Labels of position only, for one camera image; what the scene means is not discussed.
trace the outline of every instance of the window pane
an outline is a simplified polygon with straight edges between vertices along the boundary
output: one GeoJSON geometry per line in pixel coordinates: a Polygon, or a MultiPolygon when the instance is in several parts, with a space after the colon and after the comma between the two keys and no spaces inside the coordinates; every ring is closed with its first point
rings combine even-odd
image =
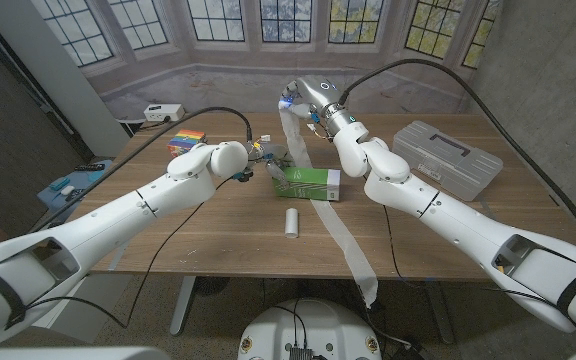
{"type": "Polygon", "coordinates": [[[244,40],[244,27],[241,20],[226,20],[228,26],[228,40],[243,41],[244,40]]]}
{"type": "Polygon", "coordinates": [[[143,45],[141,44],[141,40],[139,40],[139,36],[137,36],[137,32],[135,31],[135,28],[129,27],[129,28],[124,29],[124,34],[126,34],[126,37],[128,38],[128,42],[130,43],[130,46],[133,49],[139,49],[139,48],[143,47],[143,45]]]}
{"type": "Polygon", "coordinates": [[[279,19],[291,20],[295,18],[295,2],[294,0],[279,0],[279,19]]]}
{"type": "Polygon", "coordinates": [[[122,28],[127,28],[132,25],[130,23],[130,19],[128,19],[128,14],[126,14],[126,10],[124,10],[123,5],[113,5],[112,11],[115,13],[115,17],[117,18],[117,21],[119,21],[119,25],[122,28]]]}
{"type": "Polygon", "coordinates": [[[364,0],[348,1],[348,20],[361,21],[364,18],[364,0]]]}
{"type": "Polygon", "coordinates": [[[346,21],[348,13],[348,0],[332,0],[330,8],[330,20],[346,21]]]}
{"type": "Polygon", "coordinates": [[[190,7],[190,16],[197,33],[197,40],[245,40],[239,0],[187,1],[190,7]]]}
{"type": "Polygon", "coordinates": [[[346,28],[346,23],[344,21],[331,22],[330,23],[330,36],[328,37],[328,42],[341,43],[344,41],[344,29],[346,28]]]}
{"type": "Polygon", "coordinates": [[[64,32],[61,31],[61,27],[59,27],[59,24],[57,24],[57,20],[55,19],[46,20],[46,24],[48,24],[48,27],[50,27],[50,30],[52,30],[52,32],[55,34],[57,40],[59,40],[60,43],[65,44],[68,42],[66,35],[64,35],[64,32]]]}
{"type": "Polygon", "coordinates": [[[477,33],[475,34],[475,39],[472,42],[484,45],[488,38],[488,34],[490,33],[490,29],[492,29],[492,21],[481,20],[479,27],[477,28],[477,33]]]}
{"type": "Polygon", "coordinates": [[[293,42],[295,40],[295,22],[294,21],[280,21],[279,22],[279,41],[293,42]]]}
{"type": "Polygon", "coordinates": [[[79,30],[79,26],[72,15],[57,18],[57,22],[66,33],[70,42],[75,42],[84,38],[84,34],[79,30]]]}
{"type": "Polygon", "coordinates": [[[93,38],[88,39],[90,46],[92,47],[95,55],[99,60],[109,58],[112,56],[110,53],[110,49],[108,49],[108,45],[106,45],[106,40],[104,40],[103,36],[95,36],[93,38]]]}
{"type": "Polygon", "coordinates": [[[239,0],[223,0],[224,2],[224,15],[227,19],[241,19],[241,9],[239,8],[239,0]]]}
{"type": "Polygon", "coordinates": [[[66,0],[66,4],[71,12],[88,10],[88,6],[84,0],[66,0]]]}
{"type": "Polygon", "coordinates": [[[378,21],[380,12],[381,12],[381,0],[368,0],[366,1],[364,20],[378,21]]]}
{"type": "Polygon", "coordinates": [[[366,22],[361,27],[359,42],[374,42],[377,36],[377,23],[366,22]]]}
{"type": "Polygon", "coordinates": [[[359,31],[361,30],[361,22],[347,22],[346,23],[346,38],[345,43],[359,42],[359,31]]]}
{"type": "Polygon", "coordinates": [[[410,28],[410,34],[408,34],[408,42],[406,42],[406,47],[413,50],[419,50],[419,44],[421,44],[421,37],[424,35],[424,31],[420,28],[410,28]]]}
{"type": "Polygon", "coordinates": [[[221,0],[206,0],[206,7],[208,8],[209,18],[224,18],[224,9],[221,7],[221,0]]]}
{"type": "Polygon", "coordinates": [[[159,21],[152,0],[138,0],[137,4],[139,5],[139,9],[141,9],[141,13],[147,23],[159,21]]]}
{"type": "Polygon", "coordinates": [[[488,0],[484,13],[482,14],[482,17],[479,20],[479,25],[477,26],[477,32],[475,32],[475,35],[473,36],[472,41],[470,42],[470,47],[468,48],[466,56],[464,56],[464,61],[462,65],[475,69],[477,68],[477,66],[479,66],[481,54],[484,51],[484,45],[486,44],[486,40],[488,40],[488,35],[490,35],[490,31],[492,30],[492,26],[494,25],[494,19],[496,19],[497,17],[498,7],[499,7],[499,0],[488,0]]]}
{"type": "Polygon", "coordinates": [[[135,31],[137,32],[137,36],[139,36],[139,40],[141,40],[141,43],[144,46],[155,44],[155,41],[152,39],[147,25],[135,26],[135,31]]]}
{"type": "Polygon", "coordinates": [[[297,21],[295,23],[295,41],[310,42],[310,21],[297,21]]]}
{"type": "Polygon", "coordinates": [[[279,41],[278,22],[275,20],[262,20],[261,31],[263,34],[263,41],[279,41]]]}
{"type": "Polygon", "coordinates": [[[90,11],[75,14],[75,19],[86,37],[89,38],[101,34],[101,31],[99,30],[95,19],[92,18],[90,11]]]}
{"type": "Polygon", "coordinates": [[[277,18],[277,0],[261,0],[261,18],[262,19],[276,19],[277,18]]]}
{"type": "Polygon", "coordinates": [[[310,20],[311,7],[311,0],[296,0],[295,19],[310,20]]]}
{"type": "Polygon", "coordinates": [[[437,40],[436,33],[424,31],[424,36],[421,38],[421,45],[419,45],[419,51],[432,54],[432,49],[435,47],[435,40],[437,40]]]}
{"type": "Polygon", "coordinates": [[[476,44],[470,45],[468,49],[468,54],[464,59],[464,65],[470,66],[472,68],[477,68],[479,65],[479,58],[481,57],[481,53],[484,51],[483,46],[479,46],[476,44]]]}
{"type": "Polygon", "coordinates": [[[166,42],[166,35],[164,35],[164,30],[161,28],[159,22],[148,24],[148,30],[155,40],[155,44],[162,44],[166,42]]]}
{"type": "Polygon", "coordinates": [[[207,18],[206,5],[204,0],[188,0],[190,15],[194,18],[207,18]]]}
{"type": "Polygon", "coordinates": [[[374,43],[382,4],[382,0],[333,0],[328,42],[374,43]]]}
{"type": "Polygon", "coordinates": [[[60,16],[64,14],[69,14],[70,12],[65,10],[58,0],[46,0],[48,7],[52,11],[53,16],[60,16]]]}
{"type": "Polygon", "coordinates": [[[123,3],[123,5],[128,13],[132,25],[141,25],[146,22],[144,17],[141,15],[141,11],[139,10],[139,6],[137,6],[136,1],[126,2],[123,3]]]}
{"type": "Polygon", "coordinates": [[[134,50],[168,42],[152,0],[123,0],[111,8],[134,50]]]}
{"type": "Polygon", "coordinates": [[[310,42],[311,0],[261,0],[262,33],[264,42],[310,42]],[[279,21],[264,22],[265,19],[279,21]]]}
{"type": "Polygon", "coordinates": [[[228,33],[226,32],[225,20],[210,19],[210,28],[212,29],[212,37],[215,40],[228,40],[228,33]]]}
{"type": "Polygon", "coordinates": [[[112,56],[84,0],[32,0],[39,14],[77,66],[112,56]]]}
{"type": "Polygon", "coordinates": [[[443,58],[448,52],[448,46],[450,46],[450,36],[439,35],[437,37],[437,43],[435,44],[435,49],[432,54],[436,57],[443,58]]]}
{"type": "Polygon", "coordinates": [[[427,0],[417,3],[406,48],[443,59],[459,24],[461,0],[427,0]]]}
{"type": "Polygon", "coordinates": [[[193,21],[198,40],[212,40],[212,30],[208,20],[197,19],[193,21]]]}
{"type": "Polygon", "coordinates": [[[95,56],[95,53],[92,52],[90,45],[88,45],[88,41],[77,41],[73,43],[72,46],[75,48],[75,51],[77,51],[77,55],[79,55],[79,58],[84,65],[97,61],[97,57],[95,56]]]}

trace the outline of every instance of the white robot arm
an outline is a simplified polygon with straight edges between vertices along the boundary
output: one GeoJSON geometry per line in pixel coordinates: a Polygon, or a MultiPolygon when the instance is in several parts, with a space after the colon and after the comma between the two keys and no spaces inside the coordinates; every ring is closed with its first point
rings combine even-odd
{"type": "Polygon", "coordinates": [[[210,172],[229,178],[248,164],[238,142],[200,144],[168,164],[167,173],[67,224],[0,243],[0,342],[54,307],[106,254],[147,226],[215,193],[210,172]]]}
{"type": "Polygon", "coordinates": [[[405,160],[339,106],[340,92],[321,76],[290,83],[286,102],[301,97],[293,111],[321,121],[332,138],[344,171],[352,177],[370,172],[364,191],[373,201],[404,211],[466,253],[519,305],[565,332],[576,324],[576,246],[491,220],[426,184],[405,160]]]}

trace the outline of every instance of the power strip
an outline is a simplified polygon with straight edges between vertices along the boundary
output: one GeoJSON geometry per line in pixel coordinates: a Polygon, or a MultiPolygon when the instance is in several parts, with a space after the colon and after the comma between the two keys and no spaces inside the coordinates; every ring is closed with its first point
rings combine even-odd
{"type": "Polygon", "coordinates": [[[181,104],[151,104],[144,110],[148,121],[164,121],[166,116],[170,116],[170,121],[178,121],[185,113],[181,104]]]}

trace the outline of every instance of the small white cylinder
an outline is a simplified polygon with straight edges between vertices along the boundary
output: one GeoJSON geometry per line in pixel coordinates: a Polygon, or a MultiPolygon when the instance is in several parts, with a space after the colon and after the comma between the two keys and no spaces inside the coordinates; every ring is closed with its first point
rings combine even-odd
{"type": "Polygon", "coordinates": [[[286,237],[296,238],[299,236],[299,221],[297,218],[297,209],[290,208],[286,210],[286,237]]]}

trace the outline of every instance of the green box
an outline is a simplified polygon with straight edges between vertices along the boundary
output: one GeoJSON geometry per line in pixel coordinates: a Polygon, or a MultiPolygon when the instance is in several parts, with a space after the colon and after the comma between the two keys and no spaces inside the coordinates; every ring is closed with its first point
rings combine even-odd
{"type": "Polygon", "coordinates": [[[288,167],[284,174],[288,180],[285,189],[279,180],[272,179],[277,196],[339,201],[339,170],[288,167]]]}

